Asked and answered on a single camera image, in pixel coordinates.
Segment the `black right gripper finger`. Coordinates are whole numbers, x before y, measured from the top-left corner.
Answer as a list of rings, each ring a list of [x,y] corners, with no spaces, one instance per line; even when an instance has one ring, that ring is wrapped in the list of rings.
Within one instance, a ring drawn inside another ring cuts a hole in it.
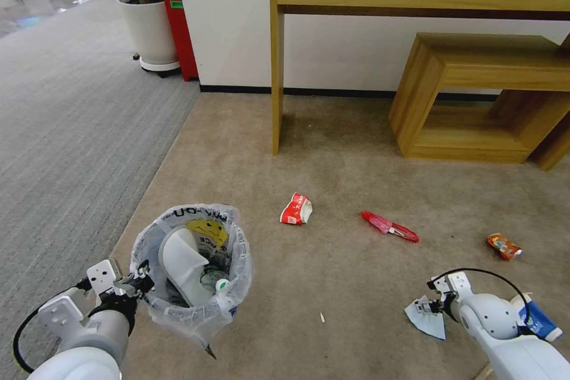
[[[437,316],[442,312],[442,302],[438,299],[421,297],[414,301],[414,307],[420,315]]]

